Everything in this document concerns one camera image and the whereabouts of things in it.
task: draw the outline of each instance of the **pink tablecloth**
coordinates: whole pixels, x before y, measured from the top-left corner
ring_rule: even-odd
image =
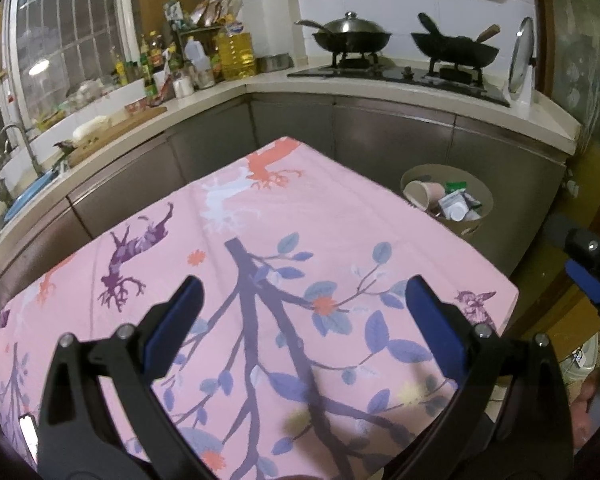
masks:
[[[188,274],[202,279],[205,306],[154,391],[231,480],[368,478],[430,424],[454,386],[405,308],[409,277],[422,274],[443,301],[498,330],[517,298],[436,221],[280,139],[154,203],[10,301],[0,315],[0,421],[23,456],[17,419],[38,414],[58,337],[103,338],[137,323]],[[127,449],[143,456],[110,405]]]

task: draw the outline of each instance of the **trash can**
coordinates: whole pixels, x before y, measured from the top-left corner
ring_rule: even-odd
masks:
[[[480,214],[480,218],[455,222],[453,220],[447,220],[443,216],[432,216],[432,218],[435,218],[451,232],[464,240],[470,240],[474,236],[475,232],[480,227],[480,224],[493,210],[493,195],[491,194],[491,191],[489,191],[489,188],[471,173],[460,170],[459,168],[445,166],[443,164],[423,164],[415,166],[403,174],[400,180],[400,189],[404,190],[407,184],[412,180],[438,182],[442,185],[444,185],[445,182],[466,182],[467,193],[471,194],[482,203],[482,206],[477,210]]]

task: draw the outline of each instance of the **metal bolt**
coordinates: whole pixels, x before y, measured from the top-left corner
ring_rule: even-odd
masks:
[[[124,325],[118,327],[118,329],[116,330],[116,335],[120,339],[129,339],[135,331],[135,326],[133,326],[131,323],[125,323]]]
[[[491,327],[484,323],[477,324],[474,327],[474,330],[475,330],[476,335],[480,339],[487,339],[487,338],[491,337],[491,334],[493,334],[493,330],[491,329]]]
[[[71,332],[65,332],[60,336],[60,346],[62,348],[68,348],[71,343],[74,342],[75,336]]]
[[[536,334],[535,340],[540,348],[546,348],[551,343],[549,336],[544,333]]]

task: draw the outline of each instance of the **gas stove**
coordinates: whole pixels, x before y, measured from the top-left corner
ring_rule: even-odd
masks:
[[[372,55],[369,61],[364,56],[343,58],[331,65],[300,70],[288,74],[289,77],[344,77],[350,79],[365,79],[370,81],[387,81],[389,83],[404,83],[428,88],[437,88],[457,94],[467,95],[509,107],[509,102],[499,88],[482,79],[482,72],[471,69],[464,70],[457,66],[440,66],[432,62],[429,70],[412,68],[410,66],[383,66],[378,63],[378,57]]]

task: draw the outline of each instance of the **orange flower print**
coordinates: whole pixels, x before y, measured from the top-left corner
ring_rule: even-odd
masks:
[[[200,458],[202,459],[202,462],[204,462],[206,466],[214,473],[226,467],[224,457],[217,451],[207,449]]]
[[[193,251],[187,258],[187,262],[190,266],[197,267],[199,264],[205,261],[206,253],[200,249]]]
[[[314,306],[314,310],[321,316],[328,316],[336,310],[336,301],[331,296],[315,298],[312,305]]]

